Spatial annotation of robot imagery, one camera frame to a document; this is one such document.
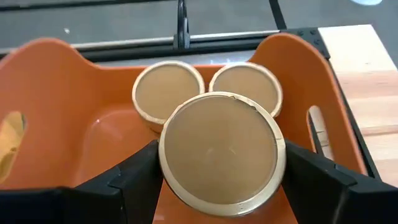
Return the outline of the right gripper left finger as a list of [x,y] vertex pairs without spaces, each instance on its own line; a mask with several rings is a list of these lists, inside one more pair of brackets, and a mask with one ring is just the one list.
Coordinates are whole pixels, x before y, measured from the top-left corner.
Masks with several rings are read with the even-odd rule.
[[152,141],[77,187],[1,191],[1,223],[152,223],[162,182]]

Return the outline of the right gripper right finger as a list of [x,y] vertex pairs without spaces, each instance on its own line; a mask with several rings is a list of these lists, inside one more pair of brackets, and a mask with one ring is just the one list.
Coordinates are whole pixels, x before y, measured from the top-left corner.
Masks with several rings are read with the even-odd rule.
[[285,145],[282,186],[299,223],[397,223],[397,187]]

